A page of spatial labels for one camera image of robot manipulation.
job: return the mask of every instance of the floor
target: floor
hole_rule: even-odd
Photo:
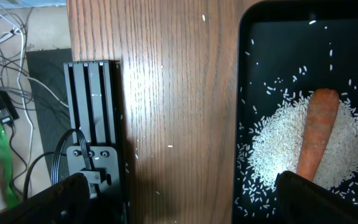
[[[60,6],[38,7],[33,9],[13,9],[9,10],[9,12],[17,14],[23,21],[28,18],[28,39],[26,51],[65,49],[71,47],[66,7]],[[4,31],[10,31],[11,29],[11,25],[2,19],[0,20],[0,33]],[[21,38],[19,36],[13,37],[12,39],[0,45],[1,50],[7,57],[18,53],[20,51],[20,46]],[[27,70],[27,63],[24,63],[24,69]],[[9,81],[9,86],[17,88],[16,77],[17,72],[12,70],[8,71],[7,81]],[[21,79],[21,82],[24,90],[31,91],[27,80]],[[20,97],[12,97],[15,98],[16,101],[20,101]],[[34,103],[29,103],[28,108],[34,108]],[[30,125],[25,118],[24,112],[22,110],[17,110],[17,112],[20,116],[20,119],[15,121],[17,134],[14,136],[12,145],[25,160],[28,161],[29,157],[31,160],[34,160],[37,156],[43,153],[36,113],[35,111],[29,112],[30,118],[34,124],[33,144],[30,153]],[[10,128],[5,126],[5,130],[7,135],[10,136]],[[14,176],[24,170],[23,163],[21,163],[21,161],[15,155],[12,155],[12,162]],[[0,169],[0,210],[6,207],[3,194],[1,193],[1,176],[2,172]],[[16,185],[20,189],[23,186],[24,177],[25,176],[22,175],[16,180]],[[37,194],[49,186],[50,179],[48,170],[45,160],[42,159],[37,163],[32,172],[30,194]]]

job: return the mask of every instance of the wood grain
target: wood grain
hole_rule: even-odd
[[[231,222],[238,28],[256,1],[67,1],[74,60],[121,61],[131,223]]]

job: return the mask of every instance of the green strap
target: green strap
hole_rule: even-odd
[[[4,183],[6,185],[5,194],[7,199],[7,207],[13,208],[20,203],[13,190],[11,189],[11,182],[13,176],[13,165],[11,157],[11,147],[6,136],[4,127],[0,122],[0,161],[4,171]]]

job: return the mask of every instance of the baking pan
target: baking pan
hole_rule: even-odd
[[[332,57],[329,56],[331,49],[334,52]],[[277,201],[274,201],[275,192],[268,191],[267,197],[264,197],[265,201],[267,198],[270,200],[269,209],[260,209],[264,203],[251,203],[249,195],[242,194],[242,185],[246,184],[242,181],[242,173],[245,173],[248,164],[245,160],[241,162],[242,169],[238,168],[237,144],[252,144],[253,135],[248,134],[248,128],[252,128],[263,115],[274,114],[277,103],[283,100],[280,90],[286,88],[289,93],[302,90],[305,96],[308,91],[318,88],[348,92],[346,97],[351,99],[352,107],[358,109],[358,1],[259,2],[242,17],[238,59],[232,222],[283,223],[285,221]],[[306,75],[298,72],[303,66],[307,66]],[[298,77],[296,82],[293,82],[293,75]],[[274,83],[278,77],[283,81]],[[350,78],[357,85],[356,90],[350,89]],[[276,91],[268,95],[264,82]],[[245,129],[239,129],[239,123]],[[358,174],[352,180],[358,180]],[[347,190],[350,182],[343,182],[337,189]],[[353,188],[358,201],[358,186]],[[276,208],[275,215],[272,215],[273,207]]]

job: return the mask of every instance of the carrot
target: carrot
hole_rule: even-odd
[[[313,181],[333,131],[339,108],[335,90],[318,89],[310,99],[296,173]]]

